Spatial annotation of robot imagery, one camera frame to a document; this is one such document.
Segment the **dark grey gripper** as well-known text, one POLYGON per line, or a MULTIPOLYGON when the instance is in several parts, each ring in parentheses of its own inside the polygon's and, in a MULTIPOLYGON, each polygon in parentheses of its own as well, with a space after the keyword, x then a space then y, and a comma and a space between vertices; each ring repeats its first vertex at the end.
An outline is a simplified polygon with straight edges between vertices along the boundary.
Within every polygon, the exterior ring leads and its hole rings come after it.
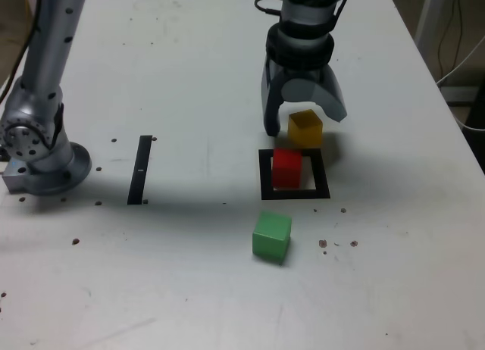
POLYGON ((280 132, 279 109, 283 100, 314 102, 327 117, 336 122, 341 122, 347 116, 340 85, 330 66, 314 70, 292 70, 265 58, 261 78, 261 104, 264 129, 271 137, 278 136, 280 132))

